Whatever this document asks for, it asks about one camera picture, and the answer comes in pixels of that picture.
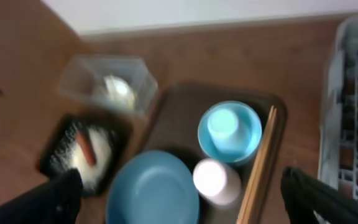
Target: chopsticks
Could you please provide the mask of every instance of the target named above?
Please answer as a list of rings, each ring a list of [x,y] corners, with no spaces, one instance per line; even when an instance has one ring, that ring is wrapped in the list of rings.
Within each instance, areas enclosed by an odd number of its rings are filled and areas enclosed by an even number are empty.
[[[274,106],[271,107],[268,115],[265,133],[262,138],[262,142],[259,146],[254,166],[247,184],[247,190],[242,199],[239,216],[236,224],[248,224],[250,223],[250,214],[252,212],[254,201],[258,191],[258,183],[262,178],[263,169],[265,167],[267,151],[269,150],[270,139],[272,138],[274,122],[276,118],[277,110]]]

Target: gray plastic basket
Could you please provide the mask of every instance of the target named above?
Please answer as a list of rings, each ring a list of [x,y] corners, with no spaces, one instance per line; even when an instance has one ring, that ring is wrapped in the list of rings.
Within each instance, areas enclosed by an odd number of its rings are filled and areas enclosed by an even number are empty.
[[[318,179],[358,200],[358,16],[337,30],[320,131]]]

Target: cup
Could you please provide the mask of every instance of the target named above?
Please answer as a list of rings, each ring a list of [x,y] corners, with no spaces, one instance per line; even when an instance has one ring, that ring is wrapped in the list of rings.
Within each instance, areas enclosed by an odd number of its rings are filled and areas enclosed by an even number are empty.
[[[230,205],[241,192],[239,174],[214,159],[203,159],[196,165],[193,182],[207,201],[218,206]]]
[[[245,148],[247,128],[233,110],[213,111],[208,118],[208,132],[221,153],[238,154]]]

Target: blue plate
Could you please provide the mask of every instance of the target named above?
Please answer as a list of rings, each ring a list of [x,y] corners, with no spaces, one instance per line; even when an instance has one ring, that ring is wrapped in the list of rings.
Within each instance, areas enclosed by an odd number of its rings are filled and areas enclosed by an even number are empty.
[[[239,119],[250,129],[247,145],[240,154],[223,154],[216,149],[208,131],[208,118],[213,111],[230,109],[238,115]],[[247,162],[256,152],[262,138],[262,124],[258,114],[250,106],[238,101],[225,101],[211,107],[202,116],[198,125],[198,142],[203,152],[210,158],[228,164],[241,165]]]
[[[187,166],[162,151],[142,153],[117,174],[110,188],[107,224],[197,224],[198,192]]]

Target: wooden table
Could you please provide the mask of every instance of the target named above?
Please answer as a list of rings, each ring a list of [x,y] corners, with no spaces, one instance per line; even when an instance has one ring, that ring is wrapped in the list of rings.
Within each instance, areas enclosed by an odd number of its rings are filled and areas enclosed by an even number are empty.
[[[42,3],[0,0],[0,204],[47,179],[34,169],[58,119],[84,105],[56,93],[74,54],[138,55],[161,88],[183,81],[251,88],[278,95],[287,128],[273,167],[261,223],[288,223],[280,194],[285,166],[315,176],[323,72],[340,19],[158,34],[84,44]],[[146,119],[121,117],[134,127],[122,160],[132,157]],[[106,194],[83,201],[78,223],[103,223]]]

